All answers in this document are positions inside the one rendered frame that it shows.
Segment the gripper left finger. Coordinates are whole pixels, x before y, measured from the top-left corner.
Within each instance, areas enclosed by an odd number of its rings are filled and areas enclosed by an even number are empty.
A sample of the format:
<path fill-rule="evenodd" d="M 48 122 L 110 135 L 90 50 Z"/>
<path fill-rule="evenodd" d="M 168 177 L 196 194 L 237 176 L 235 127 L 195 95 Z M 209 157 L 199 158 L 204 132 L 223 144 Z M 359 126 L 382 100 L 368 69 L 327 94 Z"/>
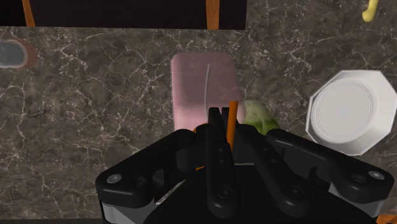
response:
<path fill-rule="evenodd" d="M 100 173 L 95 180 L 99 201 L 140 209 L 204 167 L 207 206 L 217 217 L 227 217 L 239 207 L 239 191 L 225 127 L 219 109 L 209 108 L 207 124 L 176 130 Z"/>

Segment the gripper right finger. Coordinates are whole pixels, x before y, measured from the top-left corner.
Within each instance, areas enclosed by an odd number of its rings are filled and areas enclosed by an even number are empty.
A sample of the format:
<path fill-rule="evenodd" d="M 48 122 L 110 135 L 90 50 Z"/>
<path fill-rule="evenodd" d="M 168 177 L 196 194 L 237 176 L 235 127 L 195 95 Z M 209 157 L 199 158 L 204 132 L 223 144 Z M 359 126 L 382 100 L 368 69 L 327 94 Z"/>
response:
<path fill-rule="evenodd" d="M 281 129 L 235 130 L 235 159 L 251 162 L 285 214 L 378 217 L 394 185 L 387 171 Z"/>

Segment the orange thin stick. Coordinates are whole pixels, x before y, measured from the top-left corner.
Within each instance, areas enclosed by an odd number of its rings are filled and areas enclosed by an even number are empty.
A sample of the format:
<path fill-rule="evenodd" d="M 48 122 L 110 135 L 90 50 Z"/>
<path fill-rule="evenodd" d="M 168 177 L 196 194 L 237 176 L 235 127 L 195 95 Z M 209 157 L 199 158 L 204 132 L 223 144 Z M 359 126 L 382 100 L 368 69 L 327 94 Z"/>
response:
<path fill-rule="evenodd" d="M 230 101 L 229 107 L 226 107 L 226 112 L 221 112 L 221 117 L 225 118 L 226 121 L 226 140 L 230 145 L 230 150 L 233 152 L 234 139 L 235 139 L 235 129 L 237 125 L 237 111 L 238 111 L 238 101 Z"/>

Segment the green pear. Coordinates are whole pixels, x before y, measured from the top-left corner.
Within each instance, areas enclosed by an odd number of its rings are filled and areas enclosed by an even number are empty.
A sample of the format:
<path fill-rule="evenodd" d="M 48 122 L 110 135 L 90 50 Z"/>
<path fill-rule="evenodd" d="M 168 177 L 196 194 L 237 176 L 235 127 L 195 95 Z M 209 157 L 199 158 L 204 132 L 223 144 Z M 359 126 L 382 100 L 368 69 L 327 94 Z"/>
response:
<path fill-rule="evenodd" d="M 279 124 L 262 102 L 248 99 L 244 101 L 244 104 L 246 107 L 245 124 L 254 126 L 263 135 L 266 135 L 272 129 L 280 128 Z"/>

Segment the white octagonal plate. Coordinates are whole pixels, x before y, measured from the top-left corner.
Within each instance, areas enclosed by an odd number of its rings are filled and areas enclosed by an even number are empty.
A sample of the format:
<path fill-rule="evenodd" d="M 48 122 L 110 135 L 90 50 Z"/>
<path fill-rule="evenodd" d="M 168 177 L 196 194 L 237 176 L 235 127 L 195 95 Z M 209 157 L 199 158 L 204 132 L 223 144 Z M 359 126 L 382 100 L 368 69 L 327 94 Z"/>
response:
<path fill-rule="evenodd" d="M 397 91 L 380 72 L 342 70 L 310 96 L 305 130 L 346 155 L 366 153 L 391 131 Z"/>

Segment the pink rectangular sponge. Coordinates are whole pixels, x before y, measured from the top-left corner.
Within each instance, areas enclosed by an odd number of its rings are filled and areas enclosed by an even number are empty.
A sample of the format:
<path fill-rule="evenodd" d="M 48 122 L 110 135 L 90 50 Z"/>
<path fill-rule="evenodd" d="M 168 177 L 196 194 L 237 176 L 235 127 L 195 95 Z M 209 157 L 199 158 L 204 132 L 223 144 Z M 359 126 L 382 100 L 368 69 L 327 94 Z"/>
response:
<path fill-rule="evenodd" d="M 237 120 L 246 117 L 244 96 L 233 60 L 226 53 L 178 53 L 171 60 L 174 128 L 193 130 L 206 123 L 210 107 L 238 102 Z"/>

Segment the orange wooden legged furniture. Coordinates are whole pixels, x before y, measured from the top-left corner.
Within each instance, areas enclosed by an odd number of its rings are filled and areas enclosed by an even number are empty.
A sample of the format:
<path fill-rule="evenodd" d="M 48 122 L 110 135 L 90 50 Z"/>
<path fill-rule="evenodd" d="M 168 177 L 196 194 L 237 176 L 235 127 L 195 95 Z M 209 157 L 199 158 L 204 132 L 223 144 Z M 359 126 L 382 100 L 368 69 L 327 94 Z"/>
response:
<path fill-rule="evenodd" d="M 29 27 L 219 29 L 220 0 L 21 0 Z"/>

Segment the yellow banana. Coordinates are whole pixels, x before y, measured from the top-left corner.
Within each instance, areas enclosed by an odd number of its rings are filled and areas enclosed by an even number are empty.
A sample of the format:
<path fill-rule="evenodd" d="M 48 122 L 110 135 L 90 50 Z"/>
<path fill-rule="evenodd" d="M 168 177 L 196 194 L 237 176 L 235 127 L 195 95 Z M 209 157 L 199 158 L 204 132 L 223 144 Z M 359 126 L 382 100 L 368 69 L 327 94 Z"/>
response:
<path fill-rule="evenodd" d="M 367 8 L 361 16 L 364 22 L 371 22 L 375 18 L 379 0 L 368 0 Z"/>

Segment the brown bowl with grey inside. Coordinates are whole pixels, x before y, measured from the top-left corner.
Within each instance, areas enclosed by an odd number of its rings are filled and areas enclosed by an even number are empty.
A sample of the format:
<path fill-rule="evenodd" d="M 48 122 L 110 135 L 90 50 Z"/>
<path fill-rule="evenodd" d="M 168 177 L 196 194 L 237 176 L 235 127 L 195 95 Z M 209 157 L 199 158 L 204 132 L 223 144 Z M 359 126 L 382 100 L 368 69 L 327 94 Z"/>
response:
<path fill-rule="evenodd" d="M 32 67 L 38 61 L 38 51 L 21 39 L 0 39 L 0 68 Z"/>

